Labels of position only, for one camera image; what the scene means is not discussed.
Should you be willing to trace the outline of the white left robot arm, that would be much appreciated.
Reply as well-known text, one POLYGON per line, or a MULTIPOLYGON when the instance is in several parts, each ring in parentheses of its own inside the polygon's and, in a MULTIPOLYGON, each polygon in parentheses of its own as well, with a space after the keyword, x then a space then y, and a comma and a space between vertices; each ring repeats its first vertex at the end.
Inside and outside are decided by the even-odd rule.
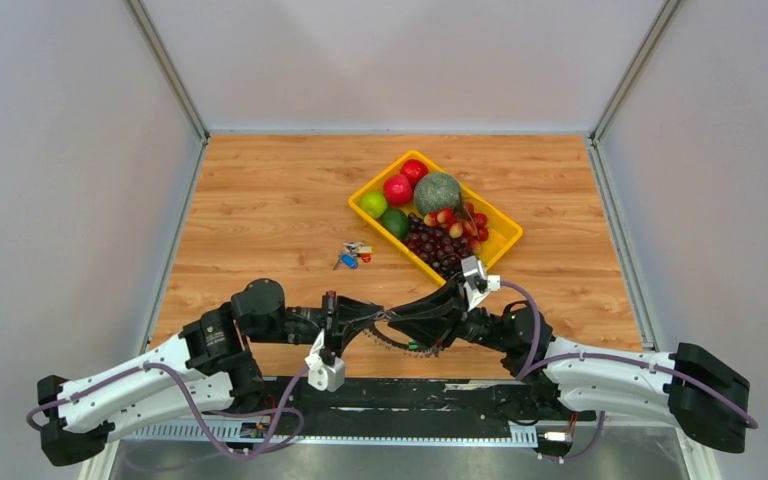
POLYGON ((52 465, 68 466, 193 410, 252 414, 270 406, 251 343, 310 346, 325 368, 323 389, 334 391, 345 377, 343 350, 383 310, 333 291, 318 308, 288 307, 277 281, 257 279, 136 358, 78 380, 39 380, 41 449, 52 465))

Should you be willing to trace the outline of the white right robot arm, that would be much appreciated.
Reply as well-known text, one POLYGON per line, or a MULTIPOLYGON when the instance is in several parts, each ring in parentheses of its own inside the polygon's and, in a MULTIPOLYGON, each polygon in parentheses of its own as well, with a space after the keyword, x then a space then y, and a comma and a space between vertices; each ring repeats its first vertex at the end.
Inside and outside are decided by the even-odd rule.
POLYGON ((565 409, 657 420, 726 453, 745 450, 756 429, 750 382, 707 349, 679 343, 673 352, 595 347, 553 333, 534 298, 506 282, 521 300, 502 313, 481 307, 487 291, 451 281, 436 292, 386 312, 389 327, 440 352, 461 339, 503 353, 502 366, 536 384, 531 403, 544 417, 565 409))

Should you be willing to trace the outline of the purple grape bunch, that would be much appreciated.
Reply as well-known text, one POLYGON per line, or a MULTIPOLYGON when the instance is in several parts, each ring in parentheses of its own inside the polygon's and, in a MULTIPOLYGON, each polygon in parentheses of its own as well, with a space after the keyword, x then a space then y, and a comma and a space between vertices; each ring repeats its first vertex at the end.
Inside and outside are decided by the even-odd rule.
POLYGON ((410 230, 402 241, 407 249, 445 280, 461 273, 461 260, 473 255, 461 255, 451 246, 438 244, 433 238, 429 238, 422 224, 422 218, 417 214, 410 213, 408 218, 410 230))

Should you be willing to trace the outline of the key bunch with coloured tags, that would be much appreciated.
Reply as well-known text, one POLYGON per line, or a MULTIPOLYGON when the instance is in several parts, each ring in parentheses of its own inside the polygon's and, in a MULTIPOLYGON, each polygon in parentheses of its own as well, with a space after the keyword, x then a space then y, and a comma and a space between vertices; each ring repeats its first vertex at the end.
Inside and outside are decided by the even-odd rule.
POLYGON ((375 252, 376 249, 373 246, 364 242, 344 242, 342 250, 337 255, 333 269, 338 270, 345 266, 355 270, 361 264, 369 263, 375 252))

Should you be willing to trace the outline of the dark green avocado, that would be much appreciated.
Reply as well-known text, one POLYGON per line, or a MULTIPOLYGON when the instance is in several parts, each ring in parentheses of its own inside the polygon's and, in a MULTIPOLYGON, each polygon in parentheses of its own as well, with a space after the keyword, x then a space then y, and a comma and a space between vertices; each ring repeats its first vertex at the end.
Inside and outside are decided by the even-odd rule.
POLYGON ((396 208, 388 208, 379 218, 379 223, 398 241, 403 241, 410 230, 408 216, 396 208))

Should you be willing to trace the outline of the yellow plastic tray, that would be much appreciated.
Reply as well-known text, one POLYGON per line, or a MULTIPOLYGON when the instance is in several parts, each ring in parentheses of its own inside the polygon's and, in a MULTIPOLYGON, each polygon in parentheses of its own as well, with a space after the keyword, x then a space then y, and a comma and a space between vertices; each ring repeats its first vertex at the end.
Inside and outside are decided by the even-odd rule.
MULTIPOLYGON (((443 277, 435 273, 430 266, 425 262, 422 262, 417 255, 412 253, 401 240, 398 240, 393 236, 377 219, 373 219, 360 207, 360 200, 365 194, 373 191, 381 191, 385 181, 391 176, 399 173, 402 165, 408 160, 422 162, 431 173, 445 173, 445 170, 442 167, 437 165, 420 151, 409 150, 354 192, 348 198, 348 206, 363 222, 376 231, 385 242, 391 244, 409 263, 418 268, 434 284, 441 286, 445 282, 443 277)), ((478 257, 484 263, 486 269, 489 270, 520 240, 523 236, 523 228, 466 186, 463 182, 459 181, 459 183, 464 199, 471 202, 478 213, 484 213, 488 217, 489 237, 482 243, 482 249, 478 257)))

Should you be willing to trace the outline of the light green apple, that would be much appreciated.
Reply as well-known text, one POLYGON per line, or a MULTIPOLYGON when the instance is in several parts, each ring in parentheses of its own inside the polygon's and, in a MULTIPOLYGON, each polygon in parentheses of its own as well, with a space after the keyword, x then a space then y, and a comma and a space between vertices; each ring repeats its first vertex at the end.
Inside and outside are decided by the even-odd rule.
POLYGON ((371 218, 379 219, 389 208, 385 195, 380 191, 364 194, 358 202, 359 208, 371 218))

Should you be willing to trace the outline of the netted green melon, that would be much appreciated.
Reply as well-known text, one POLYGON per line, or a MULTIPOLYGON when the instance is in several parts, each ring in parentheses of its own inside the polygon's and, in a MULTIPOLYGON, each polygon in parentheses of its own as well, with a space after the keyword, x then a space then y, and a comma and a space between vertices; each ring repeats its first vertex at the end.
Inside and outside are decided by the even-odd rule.
POLYGON ((455 209, 462 201, 461 185, 444 172, 428 173, 419 180, 413 192, 413 203, 422 216, 444 207, 455 209))

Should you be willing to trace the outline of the red apple front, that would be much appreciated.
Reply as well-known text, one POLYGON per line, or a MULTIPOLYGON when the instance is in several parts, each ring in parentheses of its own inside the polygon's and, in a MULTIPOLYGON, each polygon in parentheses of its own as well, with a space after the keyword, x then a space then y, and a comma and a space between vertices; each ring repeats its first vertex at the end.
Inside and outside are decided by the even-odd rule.
POLYGON ((413 186, 404 174, 389 177, 384 182, 382 190, 390 206, 402 206, 413 200, 413 186))

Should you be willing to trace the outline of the red apple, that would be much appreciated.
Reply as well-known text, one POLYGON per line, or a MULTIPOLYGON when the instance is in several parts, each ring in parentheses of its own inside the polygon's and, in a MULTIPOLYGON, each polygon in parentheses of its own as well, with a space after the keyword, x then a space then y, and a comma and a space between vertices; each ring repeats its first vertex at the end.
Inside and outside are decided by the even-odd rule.
POLYGON ((413 186, 404 174, 389 177, 384 182, 382 190, 390 206, 402 206, 413 200, 413 186))
POLYGON ((417 159, 409 159, 402 164, 400 173, 406 177, 411 187, 415 188, 429 173, 429 169, 424 162, 417 159))

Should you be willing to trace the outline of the red apple back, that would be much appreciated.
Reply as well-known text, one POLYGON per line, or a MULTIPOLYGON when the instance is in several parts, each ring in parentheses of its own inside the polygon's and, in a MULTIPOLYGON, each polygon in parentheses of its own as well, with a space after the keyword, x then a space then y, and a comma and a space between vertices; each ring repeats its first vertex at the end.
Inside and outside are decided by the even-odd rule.
POLYGON ((429 169, 424 162, 417 159, 409 159, 402 164, 400 173, 406 177, 411 187, 415 188, 429 173, 429 169))

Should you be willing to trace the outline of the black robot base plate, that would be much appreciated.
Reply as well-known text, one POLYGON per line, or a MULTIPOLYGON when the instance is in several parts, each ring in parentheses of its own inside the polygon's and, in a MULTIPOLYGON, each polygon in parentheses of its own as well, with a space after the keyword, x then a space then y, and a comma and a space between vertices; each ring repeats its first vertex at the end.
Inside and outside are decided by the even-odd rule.
POLYGON ((302 379, 285 406, 302 413, 303 435, 361 438, 502 439, 573 416, 554 387, 514 380, 350 378, 329 393, 302 379))

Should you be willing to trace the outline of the left aluminium frame post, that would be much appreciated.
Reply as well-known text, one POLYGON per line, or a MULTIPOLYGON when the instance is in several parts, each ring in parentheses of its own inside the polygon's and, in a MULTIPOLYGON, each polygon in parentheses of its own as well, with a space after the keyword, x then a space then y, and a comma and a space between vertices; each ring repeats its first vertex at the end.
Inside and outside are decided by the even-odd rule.
POLYGON ((198 108, 176 68, 145 2, 124 0, 123 3, 132 16, 137 30, 143 37, 188 123, 199 138, 200 143, 206 146, 210 139, 209 129, 198 112, 198 108))

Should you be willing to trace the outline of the aluminium frame post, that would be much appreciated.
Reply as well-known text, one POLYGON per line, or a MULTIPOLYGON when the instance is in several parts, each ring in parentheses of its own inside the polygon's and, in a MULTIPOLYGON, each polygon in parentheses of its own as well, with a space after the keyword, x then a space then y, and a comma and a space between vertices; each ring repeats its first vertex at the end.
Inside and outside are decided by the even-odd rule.
POLYGON ((188 123, 199 138, 200 143, 206 146, 210 139, 209 129, 198 112, 198 108, 176 68, 145 2, 124 0, 123 3, 132 16, 137 30, 143 37, 188 123))
POLYGON ((683 4, 684 1, 682 0, 665 0, 661 3, 651 25, 632 56, 595 127, 591 130, 589 138, 594 146, 598 145, 606 137, 640 74, 655 53, 661 39, 683 4))

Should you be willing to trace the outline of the right aluminium frame post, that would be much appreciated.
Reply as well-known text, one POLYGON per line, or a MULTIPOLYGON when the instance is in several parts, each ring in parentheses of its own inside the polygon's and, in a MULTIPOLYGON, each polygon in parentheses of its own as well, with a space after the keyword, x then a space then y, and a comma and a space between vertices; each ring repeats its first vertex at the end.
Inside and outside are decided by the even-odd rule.
POLYGON ((606 137, 640 74, 655 53, 661 39, 683 4, 684 1, 682 0, 665 0, 661 3, 651 25, 632 56, 595 127, 591 130, 589 138, 594 146, 598 145, 606 137))

